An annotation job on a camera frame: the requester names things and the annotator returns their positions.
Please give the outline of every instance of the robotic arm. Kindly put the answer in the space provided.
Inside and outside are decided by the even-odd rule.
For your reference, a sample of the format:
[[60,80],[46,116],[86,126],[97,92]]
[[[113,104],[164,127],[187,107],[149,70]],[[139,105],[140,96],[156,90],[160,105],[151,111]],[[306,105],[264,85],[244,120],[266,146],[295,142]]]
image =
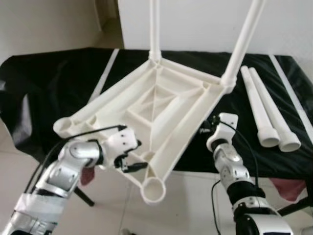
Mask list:
[[202,133],[215,132],[207,140],[207,148],[213,152],[215,167],[220,173],[221,183],[232,204],[237,235],[293,235],[289,225],[269,205],[263,190],[253,183],[243,159],[232,143],[238,116],[220,113],[216,123],[207,124]]
[[77,186],[82,169],[102,165],[134,172],[147,163],[126,164],[128,152],[141,143],[133,129],[125,128],[110,136],[101,145],[97,140],[69,141],[35,185],[32,193],[20,196],[2,235],[49,235],[57,226],[66,201]]

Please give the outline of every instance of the white tube connector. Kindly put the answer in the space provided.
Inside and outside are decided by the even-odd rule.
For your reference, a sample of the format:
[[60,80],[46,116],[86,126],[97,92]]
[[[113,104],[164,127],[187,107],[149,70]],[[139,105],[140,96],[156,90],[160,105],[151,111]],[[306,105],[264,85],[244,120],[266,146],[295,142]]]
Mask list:
[[158,62],[160,50],[160,1],[150,0],[150,51],[149,59]]
[[253,0],[225,73],[222,75],[221,85],[231,87],[232,89],[230,89],[229,92],[231,92],[236,85],[237,73],[243,62],[265,2],[266,0]]
[[258,138],[260,144],[261,146],[267,148],[274,147],[278,145],[280,139],[277,131],[273,128],[268,118],[247,66],[241,67],[241,74],[245,82],[246,92],[248,94],[254,120],[258,128]]
[[261,101],[265,107],[265,110],[269,116],[269,119],[273,127],[277,130],[280,137],[278,144],[279,149],[282,152],[292,152],[300,148],[301,142],[297,135],[290,130],[284,117],[280,113],[278,107],[273,101],[272,97],[268,93],[264,83],[262,82],[259,74],[255,68],[250,68],[250,75],[254,82],[254,85],[258,91]]

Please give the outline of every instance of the black tablecloth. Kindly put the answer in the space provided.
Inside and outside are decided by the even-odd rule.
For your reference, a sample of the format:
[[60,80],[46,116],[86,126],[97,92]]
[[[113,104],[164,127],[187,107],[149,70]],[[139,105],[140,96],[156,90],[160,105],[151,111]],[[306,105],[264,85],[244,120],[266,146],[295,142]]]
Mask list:
[[[0,116],[8,127],[15,146],[42,161],[60,139],[52,130],[53,123],[74,114],[87,104],[112,49],[78,50],[13,56],[0,67]],[[221,76],[229,53],[164,51],[163,57],[194,69]],[[136,69],[148,58],[142,50],[120,50],[102,91]],[[277,56],[298,98],[313,120],[313,87],[291,57]],[[310,179],[313,174],[313,146],[292,101],[267,55],[247,54],[243,65],[255,67],[268,91],[302,142],[299,150],[282,153],[278,147],[262,148],[241,74],[236,88],[225,95],[211,116],[220,112],[239,116],[238,130],[249,140],[258,159],[263,177]],[[206,139],[196,134],[175,170],[216,172]],[[248,147],[235,136],[234,146],[253,175],[254,163]]]

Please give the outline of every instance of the black cable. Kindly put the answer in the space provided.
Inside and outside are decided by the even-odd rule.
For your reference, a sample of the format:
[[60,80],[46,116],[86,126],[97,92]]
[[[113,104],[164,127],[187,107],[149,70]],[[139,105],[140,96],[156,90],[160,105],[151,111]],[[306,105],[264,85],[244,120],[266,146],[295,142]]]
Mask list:
[[246,143],[246,145],[250,149],[251,155],[252,155],[253,160],[254,160],[254,165],[255,165],[255,185],[256,185],[256,187],[259,187],[259,166],[258,166],[258,161],[257,161],[255,155],[253,154],[253,150],[252,150],[249,142],[246,140],[246,138],[243,136],[243,134],[240,133],[240,131],[236,130],[231,125],[229,125],[229,124],[227,124],[226,122],[223,122],[223,121],[220,121],[220,123],[222,123],[222,124],[230,127],[231,129],[233,129],[243,139],[243,141]]
[[30,187],[30,185],[31,185],[31,182],[33,181],[33,179],[34,179],[34,177],[35,177],[37,171],[39,170],[40,166],[42,165],[41,171],[40,171],[40,173],[39,173],[38,176],[37,176],[36,183],[39,181],[40,177],[42,176],[42,174],[43,174],[43,172],[44,172],[44,170],[45,170],[45,168],[46,168],[47,163],[49,162],[50,158],[53,156],[54,152],[57,150],[57,148],[58,148],[61,144],[65,144],[65,143],[68,142],[69,140],[71,140],[71,139],[73,139],[73,138],[76,138],[76,137],[79,137],[79,136],[84,136],[84,135],[88,135],[88,134],[92,134],[92,133],[96,133],[96,132],[100,132],[100,131],[105,131],[105,130],[109,130],[109,129],[114,129],[114,128],[123,129],[123,128],[125,128],[125,126],[123,126],[123,125],[116,125],[116,126],[110,126],[110,127],[105,127],[105,128],[96,129],[96,130],[93,130],[93,131],[87,131],[87,132],[83,132],[83,133],[80,133],[80,134],[77,134],[77,135],[74,135],[74,136],[67,137],[67,138],[65,138],[65,139],[63,139],[63,140],[57,142],[57,143],[51,148],[51,150],[48,152],[48,154],[46,155],[44,162],[43,162],[42,164],[39,163],[38,166],[36,167],[36,169],[34,170],[34,172],[33,172],[32,176],[31,176],[30,180],[29,180],[28,183],[27,183],[27,186],[26,186],[26,188],[25,188],[25,190],[24,190],[24,193],[27,193],[27,191],[28,191],[28,189],[29,189],[29,187]]
[[214,198],[213,198],[213,192],[214,192],[214,188],[215,186],[220,182],[220,180],[218,182],[216,182],[211,189],[211,200],[212,200],[212,209],[213,209],[213,216],[214,216],[214,223],[215,223],[215,228],[216,231],[218,233],[218,235],[221,235],[221,231],[219,230],[219,227],[217,226],[217,221],[216,221],[216,214],[215,214],[215,206],[214,206]]

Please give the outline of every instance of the white tape strip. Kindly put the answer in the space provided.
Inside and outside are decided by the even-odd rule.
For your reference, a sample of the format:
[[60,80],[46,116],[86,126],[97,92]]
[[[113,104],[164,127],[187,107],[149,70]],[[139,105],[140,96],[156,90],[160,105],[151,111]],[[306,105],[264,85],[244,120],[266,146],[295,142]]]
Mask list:
[[280,76],[289,96],[290,96],[290,99],[292,100],[292,103],[293,105],[295,106],[299,116],[300,116],[300,119],[304,125],[304,128],[311,140],[311,143],[313,144],[313,126],[307,116],[307,114],[305,113],[297,95],[295,94],[292,86],[290,85],[289,81],[288,81],[288,78],[286,77],[283,69],[280,67],[276,57],[274,55],[268,55],[270,60],[272,61],[278,75]]
[[107,63],[107,66],[104,69],[104,72],[101,75],[101,77],[100,77],[100,79],[98,81],[98,84],[94,88],[93,93],[91,94],[88,103],[92,102],[94,99],[96,99],[100,95],[101,90],[102,90],[102,88],[103,88],[103,86],[104,86],[104,84],[105,84],[105,82],[106,82],[106,80],[108,78],[108,75],[109,75],[109,73],[111,71],[113,63],[114,63],[114,61],[115,61],[115,59],[117,57],[118,51],[119,51],[119,49],[114,49],[114,51],[112,52],[112,55],[111,55],[111,57],[110,57],[110,59],[109,59],[109,61]]
[[14,209],[46,222],[57,223],[66,201],[67,199],[61,197],[23,193]]

